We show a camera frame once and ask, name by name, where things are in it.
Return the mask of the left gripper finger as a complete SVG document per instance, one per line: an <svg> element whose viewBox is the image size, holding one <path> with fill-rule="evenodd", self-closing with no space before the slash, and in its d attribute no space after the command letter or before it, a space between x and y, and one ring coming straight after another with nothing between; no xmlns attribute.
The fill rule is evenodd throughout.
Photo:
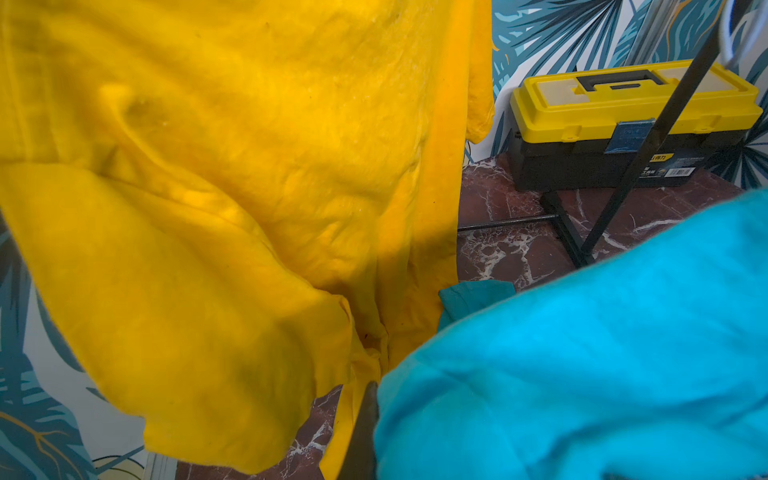
<svg viewBox="0 0 768 480"><path fill-rule="evenodd" d="M370 382L366 386L338 480L374 480L376 478L374 432L379 420L377 391L376 382Z"/></svg>

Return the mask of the teal blue t-shirt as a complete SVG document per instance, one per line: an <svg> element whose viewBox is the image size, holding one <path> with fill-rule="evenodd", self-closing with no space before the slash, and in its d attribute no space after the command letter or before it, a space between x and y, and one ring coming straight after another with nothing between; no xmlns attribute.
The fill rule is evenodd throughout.
<svg viewBox="0 0 768 480"><path fill-rule="evenodd" d="M381 479L749 479L767 471L767 193L516 292L441 292L387 374Z"/></svg>

